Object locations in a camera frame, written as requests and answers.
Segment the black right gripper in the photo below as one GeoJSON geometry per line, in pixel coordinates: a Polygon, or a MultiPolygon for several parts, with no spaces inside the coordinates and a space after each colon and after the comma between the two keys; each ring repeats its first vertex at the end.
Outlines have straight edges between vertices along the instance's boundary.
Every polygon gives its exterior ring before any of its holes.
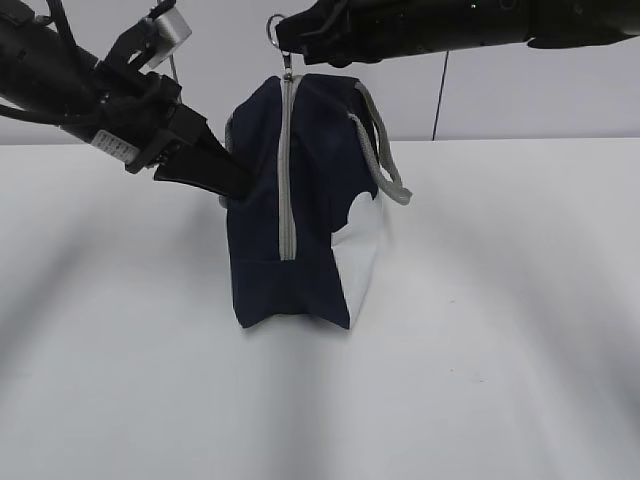
{"type": "Polygon", "coordinates": [[[278,47],[306,65],[354,63],[522,43],[528,1],[316,1],[276,27],[278,47]]]}

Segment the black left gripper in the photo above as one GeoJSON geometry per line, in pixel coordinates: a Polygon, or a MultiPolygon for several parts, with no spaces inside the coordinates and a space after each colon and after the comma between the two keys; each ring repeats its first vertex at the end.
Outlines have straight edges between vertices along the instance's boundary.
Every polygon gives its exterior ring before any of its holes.
{"type": "Polygon", "coordinates": [[[181,104],[182,87],[173,78],[141,72],[153,56],[153,37],[150,22],[137,23],[97,66],[105,90],[101,123],[89,144],[122,162],[129,173],[156,166],[154,181],[246,199],[254,174],[224,148],[206,118],[181,104]]]}

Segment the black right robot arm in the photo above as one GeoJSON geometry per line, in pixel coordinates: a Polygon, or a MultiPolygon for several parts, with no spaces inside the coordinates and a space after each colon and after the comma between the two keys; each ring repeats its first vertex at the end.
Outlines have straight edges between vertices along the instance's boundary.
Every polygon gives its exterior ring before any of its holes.
{"type": "Polygon", "coordinates": [[[279,47],[308,65],[353,63],[525,44],[560,50],[639,35],[636,1],[317,1],[281,20],[279,47]]]}

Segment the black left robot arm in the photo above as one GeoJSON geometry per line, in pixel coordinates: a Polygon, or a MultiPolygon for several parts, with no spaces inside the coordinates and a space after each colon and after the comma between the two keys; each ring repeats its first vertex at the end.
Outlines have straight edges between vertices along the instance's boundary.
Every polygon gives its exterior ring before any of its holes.
{"type": "Polygon", "coordinates": [[[191,36],[173,1],[161,1],[99,59],[75,41],[63,4],[46,15],[1,4],[4,118],[51,125],[157,181],[246,198],[254,176],[181,100],[177,80],[156,72],[191,36]]]}

